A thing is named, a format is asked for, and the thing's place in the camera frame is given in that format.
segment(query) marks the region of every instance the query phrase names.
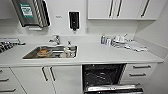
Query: stainless steel sink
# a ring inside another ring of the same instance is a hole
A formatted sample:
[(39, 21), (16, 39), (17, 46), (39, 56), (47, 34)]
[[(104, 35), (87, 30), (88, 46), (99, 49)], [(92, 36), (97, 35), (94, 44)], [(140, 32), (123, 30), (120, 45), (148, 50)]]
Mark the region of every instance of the stainless steel sink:
[[(30, 53), (28, 53), (26, 56), (23, 57), (23, 59), (38, 59), (38, 58), (62, 58), (60, 55), (64, 53), (64, 48), (67, 46), (56, 46), (56, 47), (49, 47), (49, 46), (40, 46), (32, 50)], [(77, 53), (77, 46), (70, 46), (68, 47), (71, 53), (73, 53), (73, 56), (69, 56), (68, 58), (74, 58), (76, 57)], [(47, 57), (39, 57), (37, 53), (42, 50), (47, 49), (48, 51), (52, 51), (52, 54)]]

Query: faucet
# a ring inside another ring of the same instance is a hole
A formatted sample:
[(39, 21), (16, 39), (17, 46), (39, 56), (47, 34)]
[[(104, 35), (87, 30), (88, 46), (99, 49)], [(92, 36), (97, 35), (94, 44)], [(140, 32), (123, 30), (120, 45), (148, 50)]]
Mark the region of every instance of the faucet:
[(55, 42), (56, 45), (60, 45), (61, 42), (60, 42), (60, 37), (59, 35), (55, 35), (55, 38), (53, 40), (50, 40), (49, 42)]

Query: white cabinet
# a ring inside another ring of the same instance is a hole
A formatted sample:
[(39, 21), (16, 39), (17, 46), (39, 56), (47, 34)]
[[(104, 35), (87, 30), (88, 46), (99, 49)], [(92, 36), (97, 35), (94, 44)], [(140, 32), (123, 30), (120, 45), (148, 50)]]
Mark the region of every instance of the white cabinet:
[(57, 94), (82, 94), (82, 66), (55, 66), (51, 70)]
[(137, 19), (142, 0), (116, 0), (113, 19)]
[(156, 20), (167, 0), (143, 0), (138, 20)]
[(19, 67), (12, 71), (27, 94), (82, 94), (81, 66)]
[(11, 0), (0, 0), (0, 19), (14, 18), (16, 13)]
[(156, 20), (166, 0), (88, 0), (88, 19)]
[(11, 68), (27, 94), (54, 94), (47, 67)]
[(127, 64), (122, 75), (120, 84), (143, 84), (154, 71), (157, 63), (150, 64)]
[(26, 94), (10, 68), (0, 68), (0, 93)]
[(88, 0), (88, 19), (112, 19), (115, 0)]

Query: wall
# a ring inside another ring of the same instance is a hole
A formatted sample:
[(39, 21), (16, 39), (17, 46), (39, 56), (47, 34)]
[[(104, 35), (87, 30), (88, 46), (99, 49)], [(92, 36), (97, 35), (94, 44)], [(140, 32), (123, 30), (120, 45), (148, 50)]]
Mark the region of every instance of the wall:
[[(87, 0), (46, 0), (51, 26), (42, 31), (29, 31), (21, 27), (17, 18), (0, 20), (0, 35), (15, 36), (51, 36), (55, 34), (63, 36), (101, 36), (128, 34), (133, 37), (137, 21), (112, 21), (112, 20), (87, 20)], [(80, 12), (80, 29), (73, 34), (69, 28), (69, 11)]]
[[(135, 37), (168, 49), (168, 1), (159, 19), (140, 21)], [(145, 94), (168, 94), (168, 56), (158, 64), (152, 77), (144, 86)]]

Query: silver handle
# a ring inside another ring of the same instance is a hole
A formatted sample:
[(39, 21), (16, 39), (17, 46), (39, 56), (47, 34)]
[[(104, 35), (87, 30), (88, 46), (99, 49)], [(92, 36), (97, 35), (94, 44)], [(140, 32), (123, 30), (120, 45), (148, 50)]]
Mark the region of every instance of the silver handle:
[(149, 1), (150, 1), (150, 0), (148, 0), (148, 1), (146, 2), (146, 5), (145, 5), (145, 8), (144, 8), (143, 13), (142, 13), (142, 15), (141, 15), (141, 18), (145, 15), (146, 9), (147, 9), (147, 7), (148, 7), (148, 5), (149, 5)]
[(119, 5), (119, 8), (118, 8), (117, 17), (120, 16), (121, 4), (122, 4), (122, 0), (120, 0), (120, 5)]
[(47, 76), (46, 76), (45, 71), (44, 71), (44, 67), (42, 68), (42, 71), (43, 71), (45, 80), (48, 81)]
[(110, 16), (111, 16), (112, 8), (113, 8), (113, 0), (111, 0), (111, 8), (110, 8), (109, 18), (110, 18)]
[(129, 76), (146, 76), (146, 74), (145, 73), (143, 73), (143, 74), (129, 74)]
[(141, 68), (151, 68), (150, 65), (148, 66), (133, 66), (133, 69), (141, 69)]
[(35, 11), (36, 11), (36, 13), (37, 13), (37, 18), (38, 18), (38, 21), (39, 21), (39, 26), (40, 26), (40, 27), (43, 27), (42, 18), (41, 18), (41, 16), (40, 16), (40, 11), (39, 11), (39, 8), (38, 8), (37, 1), (34, 0), (33, 3), (34, 3), (34, 6), (35, 6)]
[(0, 90), (0, 93), (1, 92), (15, 92), (16, 91), (16, 89), (13, 89), (13, 90)]
[(7, 82), (7, 81), (9, 81), (9, 79), (0, 80), (0, 82)]
[(54, 77), (54, 73), (53, 73), (52, 67), (50, 68), (50, 71), (51, 71), (51, 75), (53, 77), (53, 80), (55, 81), (55, 77)]

